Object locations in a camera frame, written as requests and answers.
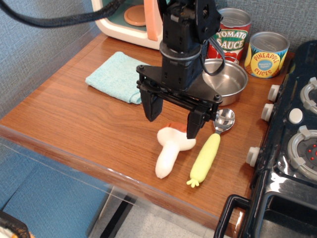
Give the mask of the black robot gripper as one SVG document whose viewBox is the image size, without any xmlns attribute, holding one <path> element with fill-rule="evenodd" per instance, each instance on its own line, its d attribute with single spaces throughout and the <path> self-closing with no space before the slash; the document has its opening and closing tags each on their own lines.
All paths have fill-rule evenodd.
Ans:
<svg viewBox="0 0 317 238">
<path fill-rule="evenodd" d="M 223 66 L 208 70 L 206 45 L 189 52 L 175 52 L 161 44 L 162 66 L 139 65 L 137 87 L 146 118 L 154 121 L 162 112 L 163 101 L 169 101 L 190 113 L 187 119 L 187 138 L 195 139 L 206 121 L 215 120 L 222 97 L 214 90 L 203 91 L 206 83 L 202 73 L 216 76 Z"/>
</svg>

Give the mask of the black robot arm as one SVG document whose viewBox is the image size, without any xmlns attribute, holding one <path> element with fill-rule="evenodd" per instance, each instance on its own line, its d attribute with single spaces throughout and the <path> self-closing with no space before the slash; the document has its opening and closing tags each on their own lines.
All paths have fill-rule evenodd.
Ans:
<svg viewBox="0 0 317 238">
<path fill-rule="evenodd" d="M 203 73 L 216 76 L 225 66 L 224 59 L 213 72 L 205 66 L 222 16 L 212 0 L 160 0 L 158 6 L 163 22 L 162 66 L 137 66 L 137 87 L 149 121 L 161 114 L 164 101 L 187 109 L 187 137 L 194 139 L 206 122 L 215 120 L 222 102 L 203 80 Z"/>
</svg>

